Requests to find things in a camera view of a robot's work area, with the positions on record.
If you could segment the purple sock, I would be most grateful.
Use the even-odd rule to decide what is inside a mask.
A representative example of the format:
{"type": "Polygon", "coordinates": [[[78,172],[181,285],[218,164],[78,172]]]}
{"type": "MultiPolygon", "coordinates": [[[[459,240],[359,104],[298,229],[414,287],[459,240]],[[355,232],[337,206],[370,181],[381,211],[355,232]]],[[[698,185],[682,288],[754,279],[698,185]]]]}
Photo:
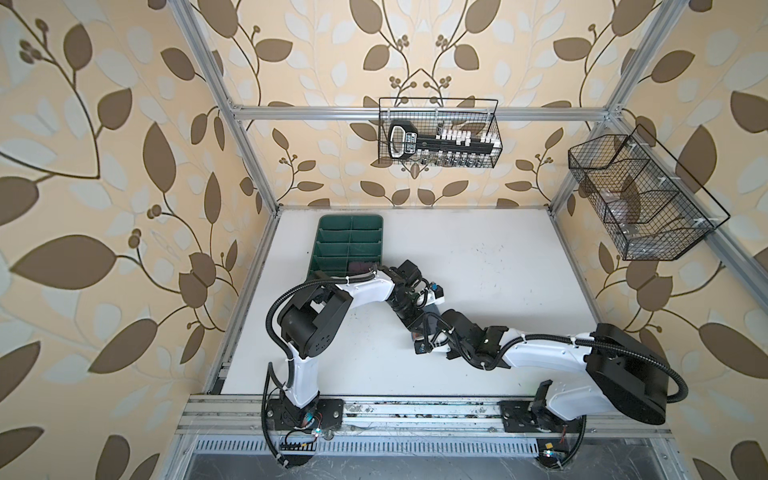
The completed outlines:
{"type": "Polygon", "coordinates": [[[347,266],[348,275],[361,275],[377,269],[376,262],[351,261],[347,266]]]}

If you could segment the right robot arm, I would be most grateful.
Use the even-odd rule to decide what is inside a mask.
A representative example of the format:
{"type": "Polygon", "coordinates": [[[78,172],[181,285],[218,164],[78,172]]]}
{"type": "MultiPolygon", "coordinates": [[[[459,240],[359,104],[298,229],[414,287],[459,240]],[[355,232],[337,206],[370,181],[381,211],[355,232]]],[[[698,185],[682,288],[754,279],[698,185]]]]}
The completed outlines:
{"type": "Polygon", "coordinates": [[[521,423],[556,431],[589,415],[618,412],[649,425],[666,421],[668,405],[689,395],[684,378],[666,360],[617,327],[600,323],[575,336],[481,328],[456,310],[421,314],[412,325],[415,350],[444,347],[448,359],[475,369],[540,368],[565,373],[545,379],[521,423]]]}

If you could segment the blue striped sock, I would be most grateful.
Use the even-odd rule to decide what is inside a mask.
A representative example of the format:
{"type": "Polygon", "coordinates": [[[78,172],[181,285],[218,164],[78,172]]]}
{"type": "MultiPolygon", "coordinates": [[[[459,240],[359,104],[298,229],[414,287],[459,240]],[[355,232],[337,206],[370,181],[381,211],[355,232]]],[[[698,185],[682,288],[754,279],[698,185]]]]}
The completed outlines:
{"type": "Polygon", "coordinates": [[[426,338],[431,342],[441,341],[442,317],[437,310],[425,310],[417,321],[414,340],[426,338]]]}

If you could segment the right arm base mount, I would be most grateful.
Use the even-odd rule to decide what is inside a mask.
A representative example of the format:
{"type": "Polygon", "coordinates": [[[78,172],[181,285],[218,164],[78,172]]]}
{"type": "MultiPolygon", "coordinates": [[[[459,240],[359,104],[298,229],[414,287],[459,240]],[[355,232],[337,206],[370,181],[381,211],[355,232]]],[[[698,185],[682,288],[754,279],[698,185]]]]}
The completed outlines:
{"type": "Polygon", "coordinates": [[[505,433],[579,433],[583,417],[566,421],[545,407],[535,407],[532,400],[504,400],[498,403],[505,433]]]}

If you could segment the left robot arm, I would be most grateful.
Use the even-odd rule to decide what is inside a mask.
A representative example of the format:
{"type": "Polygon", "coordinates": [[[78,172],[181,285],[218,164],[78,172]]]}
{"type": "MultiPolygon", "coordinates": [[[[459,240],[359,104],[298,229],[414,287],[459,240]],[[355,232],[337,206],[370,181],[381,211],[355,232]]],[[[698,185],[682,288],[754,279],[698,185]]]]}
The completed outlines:
{"type": "Polygon", "coordinates": [[[315,271],[268,310],[265,328],[285,353],[288,374],[279,382],[274,367],[268,366],[267,381],[280,390],[287,411],[313,416],[320,394],[317,358],[335,339],[350,310],[372,303],[389,305],[411,332],[415,351],[423,354],[445,337],[437,332],[438,306],[443,301],[442,286],[426,280],[409,260],[396,268],[355,262],[346,275],[315,271]]]}

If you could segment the green divided tray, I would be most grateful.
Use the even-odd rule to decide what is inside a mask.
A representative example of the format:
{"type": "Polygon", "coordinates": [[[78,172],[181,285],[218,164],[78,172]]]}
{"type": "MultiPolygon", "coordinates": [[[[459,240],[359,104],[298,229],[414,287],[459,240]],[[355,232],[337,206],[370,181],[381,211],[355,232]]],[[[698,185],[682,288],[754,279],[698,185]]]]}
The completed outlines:
{"type": "Polygon", "coordinates": [[[317,225],[307,279],[316,272],[343,277],[351,261],[382,263],[384,220],[380,215],[322,216],[317,225]]]}

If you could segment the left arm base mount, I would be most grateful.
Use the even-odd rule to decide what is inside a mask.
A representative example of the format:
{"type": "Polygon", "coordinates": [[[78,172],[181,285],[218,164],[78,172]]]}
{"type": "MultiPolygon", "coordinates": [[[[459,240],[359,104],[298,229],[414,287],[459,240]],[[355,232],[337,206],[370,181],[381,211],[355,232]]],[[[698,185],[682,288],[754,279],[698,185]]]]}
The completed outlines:
{"type": "Polygon", "coordinates": [[[266,406],[267,427],[276,431],[337,430],[343,422],[344,406],[340,398],[318,397],[301,408],[287,398],[270,399],[266,406]]]}

